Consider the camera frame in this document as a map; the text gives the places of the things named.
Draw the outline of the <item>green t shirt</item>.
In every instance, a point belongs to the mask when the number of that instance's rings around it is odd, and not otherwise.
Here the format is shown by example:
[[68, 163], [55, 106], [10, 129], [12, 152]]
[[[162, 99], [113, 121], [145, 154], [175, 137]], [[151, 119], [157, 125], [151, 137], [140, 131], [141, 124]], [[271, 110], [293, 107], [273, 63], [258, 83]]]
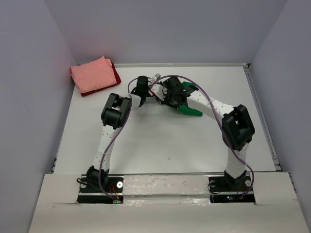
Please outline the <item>green t shirt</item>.
[[[182, 84], [185, 88], [190, 86], [190, 85], [194, 86], [194, 84], [190, 83], [190, 82], [182, 82]], [[184, 105], [180, 105], [180, 107], [178, 108], [178, 111], [181, 112], [182, 114], [186, 114], [188, 116], [195, 116], [195, 117], [202, 117], [203, 116], [202, 112], [195, 110], [195, 109], [192, 109], [192, 108], [189, 108], [189, 107], [184, 106]]]

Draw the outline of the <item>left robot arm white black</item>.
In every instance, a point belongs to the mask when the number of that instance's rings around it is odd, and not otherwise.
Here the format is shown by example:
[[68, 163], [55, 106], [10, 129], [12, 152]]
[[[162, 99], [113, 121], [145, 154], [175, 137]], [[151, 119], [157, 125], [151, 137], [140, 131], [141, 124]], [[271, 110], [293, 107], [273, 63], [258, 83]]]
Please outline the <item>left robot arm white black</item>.
[[111, 93], [101, 113], [103, 127], [99, 147], [92, 165], [86, 172], [87, 184], [98, 192], [106, 193], [114, 143], [124, 128], [132, 107], [141, 107], [147, 97], [151, 96], [151, 78], [139, 76], [130, 81], [130, 84], [132, 82], [136, 82], [136, 87], [129, 91], [128, 96]]

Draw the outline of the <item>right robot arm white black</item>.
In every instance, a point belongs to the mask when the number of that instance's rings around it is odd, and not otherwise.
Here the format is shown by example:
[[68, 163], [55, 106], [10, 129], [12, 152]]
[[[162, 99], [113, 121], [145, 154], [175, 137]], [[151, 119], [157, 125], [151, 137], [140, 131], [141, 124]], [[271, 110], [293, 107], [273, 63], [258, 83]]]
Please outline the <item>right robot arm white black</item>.
[[246, 162], [246, 152], [255, 127], [247, 108], [242, 104], [232, 106], [213, 99], [194, 81], [183, 78], [181, 82], [182, 78], [180, 75], [158, 78], [150, 90], [161, 104], [176, 110], [183, 107], [195, 110], [217, 122], [228, 148], [227, 165], [223, 176], [210, 179], [210, 193], [250, 192], [254, 176], [247, 175], [248, 171], [253, 173], [253, 169]]

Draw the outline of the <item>dark red folded t shirt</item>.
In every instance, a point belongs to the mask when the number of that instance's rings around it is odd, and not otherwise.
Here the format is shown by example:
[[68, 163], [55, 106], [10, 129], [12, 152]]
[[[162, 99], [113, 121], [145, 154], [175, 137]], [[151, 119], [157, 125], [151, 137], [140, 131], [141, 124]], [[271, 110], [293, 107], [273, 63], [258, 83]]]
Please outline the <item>dark red folded t shirt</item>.
[[86, 97], [88, 95], [92, 95], [94, 93], [97, 93], [97, 92], [100, 92], [100, 91], [106, 90], [108, 88], [111, 88], [111, 87], [119, 85], [121, 83], [121, 79], [120, 79], [119, 74], [116, 71], [116, 68], [115, 68], [115, 65], [114, 65], [113, 62], [111, 62], [111, 68], [113, 70], [113, 73], [114, 73], [114, 76], [115, 76], [115, 79], [116, 79], [116, 83], [115, 84], [109, 85], [107, 87], [99, 88], [99, 89], [96, 89], [96, 90], [92, 90], [92, 91], [89, 91], [89, 92], [81, 93], [81, 96], [82, 97]]

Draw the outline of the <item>pink folded t shirt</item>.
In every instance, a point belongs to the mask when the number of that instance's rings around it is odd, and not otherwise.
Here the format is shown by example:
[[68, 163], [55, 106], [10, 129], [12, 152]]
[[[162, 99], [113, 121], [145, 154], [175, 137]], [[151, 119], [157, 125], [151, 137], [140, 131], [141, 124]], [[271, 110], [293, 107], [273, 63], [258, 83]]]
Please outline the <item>pink folded t shirt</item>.
[[71, 66], [70, 71], [81, 95], [117, 84], [112, 62], [104, 56], [86, 64]]

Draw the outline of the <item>white cardboard front cover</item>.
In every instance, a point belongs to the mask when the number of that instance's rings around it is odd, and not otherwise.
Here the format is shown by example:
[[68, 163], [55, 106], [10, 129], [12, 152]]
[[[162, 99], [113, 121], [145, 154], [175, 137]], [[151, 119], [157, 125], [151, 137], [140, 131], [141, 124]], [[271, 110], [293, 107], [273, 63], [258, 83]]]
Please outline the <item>white cardboard front cover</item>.
[[255, 174], [253, 203], [211, 203], [206, 175], [126, 175], [123, 204], [80, 204], [75, 174], [47, 174], [32, 233], [306, 233], [287, 173]]

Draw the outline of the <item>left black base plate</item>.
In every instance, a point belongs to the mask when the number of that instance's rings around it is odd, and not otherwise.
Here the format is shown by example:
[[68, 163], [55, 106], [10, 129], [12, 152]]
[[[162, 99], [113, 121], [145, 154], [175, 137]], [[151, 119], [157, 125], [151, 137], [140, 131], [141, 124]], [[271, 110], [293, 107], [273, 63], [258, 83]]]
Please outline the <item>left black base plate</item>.
[[123, 203], [123, 176], [109, 176], [108, 183], [103, 187], [88, 182], [86, 176], [76, 179], [80, 185], [77, 202], [81, 204], [122, 204]]

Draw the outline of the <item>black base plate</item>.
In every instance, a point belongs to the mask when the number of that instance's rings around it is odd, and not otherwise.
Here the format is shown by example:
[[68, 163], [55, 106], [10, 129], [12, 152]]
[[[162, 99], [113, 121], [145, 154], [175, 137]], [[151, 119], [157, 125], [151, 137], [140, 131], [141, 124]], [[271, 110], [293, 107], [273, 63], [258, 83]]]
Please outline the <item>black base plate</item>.
[[208, 178], [207, 189], [210, 193], [209, 201], [216, 203], [255, 203], [253, 189], [250, 188], [251, 178], [247, 175], [240, 184], [229, 187], [224, 182], [224, 176], [211, 176]]
[[77, 202], [81, 204], [122, 204], [123, 203], [123, 176], [109, 176], [108, 183], [103, 187], [88, 182], [86, 176], [76, 179], [80, 185]]

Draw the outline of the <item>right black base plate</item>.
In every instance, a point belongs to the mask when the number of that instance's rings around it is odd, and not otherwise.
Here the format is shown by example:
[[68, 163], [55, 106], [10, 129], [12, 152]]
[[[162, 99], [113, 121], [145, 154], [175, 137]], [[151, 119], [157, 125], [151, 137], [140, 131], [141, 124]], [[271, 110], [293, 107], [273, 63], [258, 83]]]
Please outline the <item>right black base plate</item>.
[[208, 178], [207, 189], [210, 193], [209, 201], [216, 203], [255, 203], [253, 189], [250, 188], [251, 178], [247, 175], [240, 184], [229, 187], [224, 182], [224, 176], [211, 176]]

